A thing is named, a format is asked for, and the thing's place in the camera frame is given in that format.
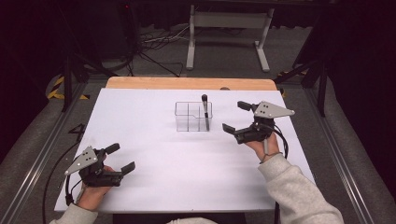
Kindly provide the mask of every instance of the white table surface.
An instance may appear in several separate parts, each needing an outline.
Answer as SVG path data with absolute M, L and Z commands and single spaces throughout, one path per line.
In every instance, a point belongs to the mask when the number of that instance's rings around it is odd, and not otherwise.
M 202 94 L 213 106 L 210 132 L 177 132 L 176 102 L 199 102 Z M 222 123 L 248 127 L 251 111 L 238 101 L 267 101 L 285 106 L 279 91 L 131 90 L 102 89 L 78 147 L 104 148 L 114 143 L 120 149 L 108 155 L 105 164 L 119 171 L 135 161 L 120 187 L 105 197 L 99 211 L 122 213 L 236 212 L 274 209 L 265 189 L 253 150 L 238 145 L 222 130 Z M 289 117 L 275 119 L 287 139 L 288 160 L 298 165 L 314 182 L 305 155 Z M 283 149 L 282 140 L 278 143 Z M 71 175 L 70 188 L 79 181 Z M 67 208 L 64 190 L 55 211 Z

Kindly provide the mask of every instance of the human hand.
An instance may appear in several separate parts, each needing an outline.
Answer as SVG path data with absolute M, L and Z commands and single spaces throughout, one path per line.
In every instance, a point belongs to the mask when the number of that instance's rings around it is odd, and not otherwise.
M 277 140 L 276 140 L 276 135 L 275 133 L 271 133 L 271 135 L 267 138 L 267 143 L 268 143 L 268 155 L 275 155 L 279 153 L 279 146 L 277 145 Z M 259 160 L 261 161 L 264 159 L 264 161 L 268 161 L 269 159 L 272 158 L 272 156 L 265 156 L 264 152 L 264 145 L 262 142 L 247 142 L 246 145 L 250 148 L 252 148 L 255 152 Z
M 113 168 L 109 166 L 104 167 L 105 171 L 114 172 Z M 103 197 L 111 189 L 111 187 L 87 187 L 82 184 L 84 190 L 79 198 L 77 206 L 86 210 L 94 211 L 102 202 Z

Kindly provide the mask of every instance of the gray sleeve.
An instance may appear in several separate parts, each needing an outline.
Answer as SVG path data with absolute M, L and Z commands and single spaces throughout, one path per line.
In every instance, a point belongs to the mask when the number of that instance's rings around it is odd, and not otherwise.
M 344 223 L 340 211 L 327 203 L 317 186 L 282 155 L 275 155 L 259 170 L 269 194 L 279 203 L 282 223 Z
M 58 220 L 52 220 L 50 224 L 92 224 L 97 216 L 97 212 L 91 212 L 70 203 L 64 215 Z

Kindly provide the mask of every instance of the clear plastic container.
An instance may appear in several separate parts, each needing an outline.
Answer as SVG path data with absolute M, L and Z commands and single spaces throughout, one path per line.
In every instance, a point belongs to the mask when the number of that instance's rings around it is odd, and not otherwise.
M 178 132 L 209 132 L 213 118 L 212 103 L 207 102 L 207 115 L 205 117 L 202 102 L 176 102 L 175 116 Z

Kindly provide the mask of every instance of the white metal stand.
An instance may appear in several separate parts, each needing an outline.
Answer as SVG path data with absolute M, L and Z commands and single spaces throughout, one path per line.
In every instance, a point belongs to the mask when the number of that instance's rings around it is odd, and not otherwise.
M 269 72 L 270 67 L 268 65 L 267 59 L 265 58 L 262 47 L 264 45 L 265 38 L 267 37 L 273 14 L 274 10 L 272 8 L 269 9 L 267 13 L 221 13 L 198 12 L 195 11 L 194 6 L 191 6 L 190 42 L 186 63 L 187 70 L 192 70 L 194 67 L 194 30 L 195 26 L 199 26 L 262 29 L 262 39 L 260 41 L 255 41 L 255 47 L 262 65 L 262 71 Z

